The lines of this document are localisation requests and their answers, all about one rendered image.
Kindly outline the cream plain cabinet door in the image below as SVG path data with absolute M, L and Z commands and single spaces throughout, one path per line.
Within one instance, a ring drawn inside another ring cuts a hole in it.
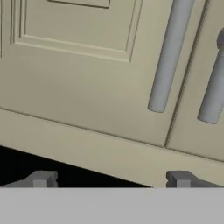
M 203 2 L 167 146 L 173 150 L 224 161 L 224 108 L 216 124 L 198 119 L 218 53 L 216 40 L 224 27 L 224 0 Z

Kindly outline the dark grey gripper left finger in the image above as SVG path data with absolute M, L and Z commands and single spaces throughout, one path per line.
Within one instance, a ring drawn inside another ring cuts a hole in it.
M 48 188 L 58 186 L 58 173 L 56 171 L 34 171 L 24 179 L 4 185 L 4 187 L 18 188 Z

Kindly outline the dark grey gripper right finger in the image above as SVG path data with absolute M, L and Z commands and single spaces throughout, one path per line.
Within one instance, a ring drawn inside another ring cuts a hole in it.
M 193 175 L 190 171 L 167 171 L 167 187 L 184 187 L 184 188 L 202 188 L 202 187 L 219 187 L 214 183 L 205 181 Z

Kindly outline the cream cabinet base frame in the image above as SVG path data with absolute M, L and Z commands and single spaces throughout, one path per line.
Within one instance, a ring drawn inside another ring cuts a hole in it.
M 0 109 L 0 144 L 148 186 L 190 171 L 224 186 L 224 163 Z

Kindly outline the cream panelled cabinet door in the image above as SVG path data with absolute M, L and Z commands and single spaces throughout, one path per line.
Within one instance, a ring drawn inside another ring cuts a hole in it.
M 188 14 L 176 77 L 205 0 L 0 0 L 0 108 L 164 143 L 177 94 L 148 109 L 172 6 Z

